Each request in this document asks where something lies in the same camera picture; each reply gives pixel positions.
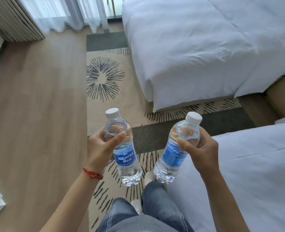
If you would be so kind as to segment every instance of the white bottle cap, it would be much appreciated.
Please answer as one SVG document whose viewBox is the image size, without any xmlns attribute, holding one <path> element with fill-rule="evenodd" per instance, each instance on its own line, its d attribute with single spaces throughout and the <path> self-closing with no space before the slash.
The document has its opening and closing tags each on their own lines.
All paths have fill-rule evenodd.
<svg viewBox="0 0 285 232">
<path fill-rule="evenodd" d="M 105 112 L 106 118 L 111 120 L 120 117 L 120 111 L 117 108 L 108 109 Z"/>
<path fill-rule="evenodd" d="M 202 116 L 196 112 L 190 111 L 186 115 L 185 120 L 191 124 L 199 125 L 202 121 Z"/>
</svg>

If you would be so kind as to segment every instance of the blue jeans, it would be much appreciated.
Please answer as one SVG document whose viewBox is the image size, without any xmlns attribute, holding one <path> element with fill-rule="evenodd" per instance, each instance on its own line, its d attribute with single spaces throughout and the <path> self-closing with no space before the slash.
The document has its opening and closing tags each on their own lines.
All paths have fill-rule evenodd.
<svg viewBox="0 0 285 232">
<path fill-rule="evenodd" d="M 175 203 L 169 198 L 164 186 L 150 182 L 142 193 L 142 211 L 179 232 L 194 232 Z M 137 216 L 134 207 L 123 198 L 116 198 L 110 211 L 104 216 L 97 232 L 104 232 L 118 222 Z"/>
</svg>

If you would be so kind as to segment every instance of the red string bracelet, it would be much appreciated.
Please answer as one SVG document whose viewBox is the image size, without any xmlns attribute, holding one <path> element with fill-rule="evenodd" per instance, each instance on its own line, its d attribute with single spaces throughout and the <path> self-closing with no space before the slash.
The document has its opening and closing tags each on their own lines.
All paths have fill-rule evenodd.
<svg viewBox="0 0 285 232">
<path fill-rule="evenodd" d="M 89 170 L 86 169 L 86 168 L 83 168 L 83 171 L 84 171 L 84 173 L 85 173 L 86 175 L 88 175 L 88 176 L 91 177 L 91 178 L 97 178 L 97 179 L 100 179 L 100 180 L 103 179 L 103 176 L 102 176 L 101 174 L 98 174 L 98 173 L 89 171 Z"/>
</svg>

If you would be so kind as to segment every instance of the shoe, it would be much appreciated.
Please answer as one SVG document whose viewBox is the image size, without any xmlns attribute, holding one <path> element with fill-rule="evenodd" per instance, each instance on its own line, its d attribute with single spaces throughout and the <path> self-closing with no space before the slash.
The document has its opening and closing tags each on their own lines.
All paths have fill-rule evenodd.
<svg viewBox="0 0 285 232">
<path fill-rule="evenodd" d="M 131 205 L 135 208 L 135 210 L 137 211 L 138 215 L 141 215 L 143 213 L 142 205 L 141 205 L 141 203 L 140 203 L 140 201 L 138 199 L 134 199 L 131 202 Z"/>
<path fill-rule="evenodd" d="M 156 176 L 153 174 L 153 172 L 147 172 L 144 178 L 144 185 L 146 186 L 148 183 L 153 182 L 155 180 Z"/>
</svg>

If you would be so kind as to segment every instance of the person's left hand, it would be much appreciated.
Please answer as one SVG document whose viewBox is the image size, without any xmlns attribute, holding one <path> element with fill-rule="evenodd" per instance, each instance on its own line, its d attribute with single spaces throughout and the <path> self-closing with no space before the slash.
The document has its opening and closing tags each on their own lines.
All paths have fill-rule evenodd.
<svg viewBox="0 0 285 232">
<path fill-rule="evenodd" d="M 126 133 L 121 132 L 114 136 L 109 141 L 105 142 L 105 130 L 101 128 L 93 136 L 88 139 L 88 165 L 86 168 L 99 174 L 104 173 L 104 169 L 108 164 L 113 154 L 114 148 L 121 144 Z"/>
</svg>

